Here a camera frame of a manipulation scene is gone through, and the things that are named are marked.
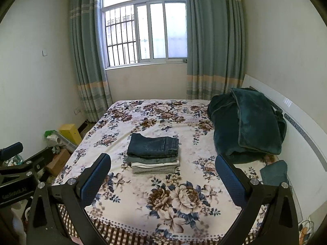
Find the white headboard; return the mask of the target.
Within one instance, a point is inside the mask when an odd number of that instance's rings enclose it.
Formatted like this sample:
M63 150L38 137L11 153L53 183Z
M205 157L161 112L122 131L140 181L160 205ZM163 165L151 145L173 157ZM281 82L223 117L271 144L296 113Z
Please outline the white headboard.
M282 110L287 133L279 158L288 165L299 220L310 219L318 227L326 215L326 133L300 107L268 85L246 75L242 86L262 92Z

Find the teal striped right curtain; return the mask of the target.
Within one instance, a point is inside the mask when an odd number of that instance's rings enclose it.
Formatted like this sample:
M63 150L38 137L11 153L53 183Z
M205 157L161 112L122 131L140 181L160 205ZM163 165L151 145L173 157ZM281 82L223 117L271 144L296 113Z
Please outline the teal striped right curtain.
M210 100L242 86L245 24L242 0L186 0L187 98Z

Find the cardboard box on floor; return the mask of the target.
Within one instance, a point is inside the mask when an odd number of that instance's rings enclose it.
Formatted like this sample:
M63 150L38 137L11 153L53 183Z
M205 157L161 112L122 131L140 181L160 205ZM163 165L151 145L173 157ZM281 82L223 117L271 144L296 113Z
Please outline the cardboard box on floor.
M46 166L46 169L53 175L57 176L66 165L70 158L70 153L67 149L62 149L56 154L53 160Z

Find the yellow box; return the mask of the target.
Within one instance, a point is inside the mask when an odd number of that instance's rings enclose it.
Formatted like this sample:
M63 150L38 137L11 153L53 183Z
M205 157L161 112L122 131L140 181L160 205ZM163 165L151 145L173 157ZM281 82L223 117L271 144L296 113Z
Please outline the yellow box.
M64 124L59 128L59 133L75 145L82 142L82 138L75 124Z

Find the dark blue denim jeans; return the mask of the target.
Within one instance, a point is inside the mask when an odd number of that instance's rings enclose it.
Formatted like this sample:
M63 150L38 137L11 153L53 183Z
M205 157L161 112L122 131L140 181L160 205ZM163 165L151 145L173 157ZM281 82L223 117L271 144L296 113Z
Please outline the dark blue denim jeans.
M127 150L129 157L165 158L178 155L179 139L174 137L144 137L139 133L131 135Z

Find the floral bed blanket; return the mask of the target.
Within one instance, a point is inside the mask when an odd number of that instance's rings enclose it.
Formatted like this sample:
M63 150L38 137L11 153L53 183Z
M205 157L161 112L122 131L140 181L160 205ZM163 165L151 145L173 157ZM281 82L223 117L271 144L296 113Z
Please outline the floral bed blanket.
M207 101L114 103L86 134L56 185L79 176L101 153L111 169L87 214L108 244L217 244L240 208L215 169ZM179 140L179 165L135 174L127 161L133 133Z

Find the folded beige pants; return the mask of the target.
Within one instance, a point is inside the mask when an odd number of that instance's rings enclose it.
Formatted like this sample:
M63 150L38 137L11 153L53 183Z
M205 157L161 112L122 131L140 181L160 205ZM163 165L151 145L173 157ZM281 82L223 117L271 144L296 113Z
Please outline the folded beige pants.
M178 166L165 166L159 168L132 168L134 174L171 174Z

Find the folded grey-blue pants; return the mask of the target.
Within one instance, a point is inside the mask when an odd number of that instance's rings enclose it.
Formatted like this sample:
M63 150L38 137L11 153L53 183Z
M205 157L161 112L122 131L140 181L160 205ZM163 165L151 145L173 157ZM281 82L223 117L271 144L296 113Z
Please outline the folded grey-blue pants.
M140 157L130 157L126 158L127 162L130 163L142 163L142 164L162 164L162 163L174 163L179 160L178 157L166 157L166 158L140 158Z

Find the window with white frame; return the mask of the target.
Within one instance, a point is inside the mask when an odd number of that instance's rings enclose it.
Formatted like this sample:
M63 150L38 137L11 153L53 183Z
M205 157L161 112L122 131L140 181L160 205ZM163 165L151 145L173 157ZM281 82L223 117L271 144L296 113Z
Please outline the window with white frame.
M186 0L101 0L108 68L187 61Z

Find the folded white garment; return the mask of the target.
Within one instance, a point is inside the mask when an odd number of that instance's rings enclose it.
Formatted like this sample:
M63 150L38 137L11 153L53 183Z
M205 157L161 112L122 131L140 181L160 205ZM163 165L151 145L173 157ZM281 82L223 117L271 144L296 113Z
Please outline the folded white garment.
M180 161L176 160L174 162L166 162L166 163L156 163L156 164L143 164L143 163L132 163L132 168L159 168L165 166L179 166Z

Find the teal pillow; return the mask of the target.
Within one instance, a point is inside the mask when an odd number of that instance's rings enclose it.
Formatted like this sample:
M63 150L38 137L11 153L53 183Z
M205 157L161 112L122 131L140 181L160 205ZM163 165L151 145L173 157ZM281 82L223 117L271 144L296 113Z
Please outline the teal pillow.
M260 170L264 185L279 186L281 183L289 183L287 177L288 166L285 161L279 160Z

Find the teal striped left curtain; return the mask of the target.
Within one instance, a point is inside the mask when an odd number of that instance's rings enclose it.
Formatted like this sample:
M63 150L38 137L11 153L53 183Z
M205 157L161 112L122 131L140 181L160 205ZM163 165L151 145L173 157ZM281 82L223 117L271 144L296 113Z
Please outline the teal striped left curtain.
M113 104L105 71L101 0L69 0L70 50L86 118L97 122Z

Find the dark green plush blanket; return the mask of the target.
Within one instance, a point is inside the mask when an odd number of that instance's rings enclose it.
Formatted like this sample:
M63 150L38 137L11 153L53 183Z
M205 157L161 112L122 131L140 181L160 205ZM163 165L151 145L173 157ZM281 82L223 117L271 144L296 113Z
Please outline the dark green plush blanket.
M279 155L287 124L280 109L266 96L250 88L232 88L211 99L207 114L213 123L218 155L243 164Z

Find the teal striped curtain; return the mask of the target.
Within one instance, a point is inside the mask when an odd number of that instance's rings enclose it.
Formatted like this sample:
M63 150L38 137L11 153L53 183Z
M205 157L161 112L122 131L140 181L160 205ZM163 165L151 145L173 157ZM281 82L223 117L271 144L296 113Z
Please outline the teal striped curtain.
M101 0L69 0L70 50L86 118L97 122L113 104L105 71Z
M245 24L242 0L186 0L187 98L210 100L242 86Z

